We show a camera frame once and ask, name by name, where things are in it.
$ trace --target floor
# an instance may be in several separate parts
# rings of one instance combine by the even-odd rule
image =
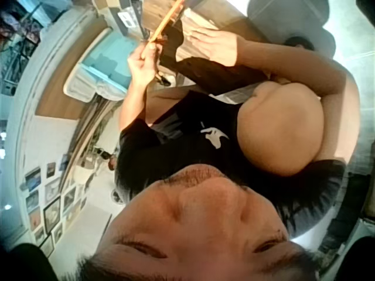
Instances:
[[[248,16],[273,43],[291,36],[309,39],[324,56],[346,67],[360,91],[360,135],[348,172],[369,174],[371,144],[375,140],[375,28],[357,8],[355,0],[228,0]],[[345,195],[342,188],[335,208],[295,242],[314,251],[337,214]]]

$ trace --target person in background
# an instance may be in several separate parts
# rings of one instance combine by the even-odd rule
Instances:
[[[128,59],[116,168],[118,193],[131,201],[77,279],[317,280],[311,257],[290,239],[335,200],[359,132],[356,83],[302,48],[208,29],[189,39],[212,61],[290,83],[266,81],[243,105],[191,88],[147,99],[161,47],[140,45]],[[160,124],[176,135],[162,143]]]

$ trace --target black hair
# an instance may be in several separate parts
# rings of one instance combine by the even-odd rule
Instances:
[[[277,264],[270,264],[264,270],[265,274],[280,277],[284,281],[317,281],[316,276],[317,263],[314,261],[313,255],[301,251],[290,257],[281,259]],[[126,273],[115,273],[96,261],[95,256],[91,258],[83,258],[79,261],[77,270],[74,274],[65,276],[63,281],[172,281],[181,279],[170,279],[163,276],[130,276]]]

